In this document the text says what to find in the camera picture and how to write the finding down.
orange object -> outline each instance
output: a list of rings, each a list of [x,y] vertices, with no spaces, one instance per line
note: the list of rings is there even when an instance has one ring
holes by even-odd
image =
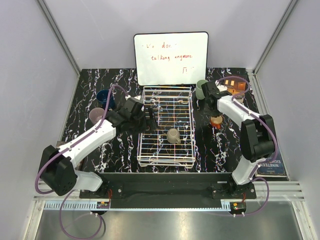
[[[210,124],[213,128],[220,129],[222,121],[223,121],[222,116],[210,117]]]

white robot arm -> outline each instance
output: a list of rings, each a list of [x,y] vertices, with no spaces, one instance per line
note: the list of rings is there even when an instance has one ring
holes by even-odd
[[[242,156],[237,168],[232,172],[229,191],[231,193],[242,191],[241,186],[246,186],[252,180],[259,163],[265,161],[275,151],[270,134],[260,125],[257,118],[274,133],[273,119],[269,115],[261,116],[252,112],[243,105],[237,106],[231,94],[219,91],[213,81],[203,84],[202,90],[205,95],[206,114],[211,117],[226,114],[241,128]],[[98,122],[71,142],[59,148],[48,146],[42,153],[39,171],[54,156],[58,154],[60,156],[43,171],[41,179],[59,196],[71,190],[89,190],[103,196],[104,190],[107,190],[103,187],[103,176],[95,172],[75,170],[76,166],[94,149],[124,131],[142,133],[146,130],[155,130],[158,126],[152,108],[149,108],[148,112],[147,119],[143,103],[139,98],[130,97],[123,107],[108,112],[106,118],[101,120],[102,123]]]
[[[120,133],[155,130],[158,126],[152,108],[148,108],[148,113],[146,117],[144,105],[139,97],[129,97],[123,107],[109,111],[105,119],[76,139],[59,148],[52,145],[46,147],[42,153],[39,172],[54,156],[58,157],[41,173],[41,179],[59,196],[71,190],[106,190],[102,187],[103,176],[95,172],[75,170],[76,166],[93,150]]]
[[[270,115],[260,115],[238,103],[231,93],[220,91],[214,81],[203,84],[202,90],[206,104],[204,112],[211,117],[225,114],[241,130],[240,148],[242,156],[229,181],[230,192],[234,193],[241,190],[242,186],[247,185],[253,179],[259,163],[264,162],[275,152],[274,121]]]

white wall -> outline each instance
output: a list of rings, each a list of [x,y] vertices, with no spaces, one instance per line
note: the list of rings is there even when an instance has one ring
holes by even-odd
[[[21,239],[43,149],[59,138],[77,76],[35,0],[0,2],[0,233]]]
[[[253,68],[290,0],[45,0],[82,69],[134,68],[137,33],[209,33],[208,67]]]
[[[320,236],[320,1],[299,1],[258,80],[292,180],[298,180]]]

blue book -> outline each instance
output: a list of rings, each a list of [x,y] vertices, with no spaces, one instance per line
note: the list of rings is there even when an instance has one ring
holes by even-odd
[[[274,161],[263,162],[255,175],[257,177],[287,177],[280,151]]]

white wire rack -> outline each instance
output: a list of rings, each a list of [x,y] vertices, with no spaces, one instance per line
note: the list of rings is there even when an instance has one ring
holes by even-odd
[[[139,135],[137,160],[141,167],[193,167],[196,157],[191,96],[190,87],[143,88],[143,104],[145,108],[153,108],[158,129]],[[171,128],[179,131],[180,144],[167,141],[166,134]]]

